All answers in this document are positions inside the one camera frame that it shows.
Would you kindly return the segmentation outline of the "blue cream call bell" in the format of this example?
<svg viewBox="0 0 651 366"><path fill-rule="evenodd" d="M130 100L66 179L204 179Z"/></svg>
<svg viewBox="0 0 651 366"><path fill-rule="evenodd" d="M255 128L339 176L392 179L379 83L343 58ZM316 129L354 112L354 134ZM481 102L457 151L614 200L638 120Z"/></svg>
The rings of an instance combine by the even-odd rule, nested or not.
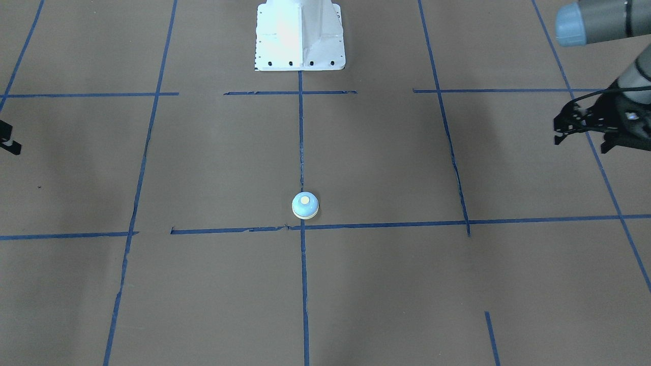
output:
<svg viewBox="0 0 651 366"><path fill-rule="evenodd" d="M300 192L291 201L291 211L300 220L314 218L319 212L319 201L311 192Z"/></svg>

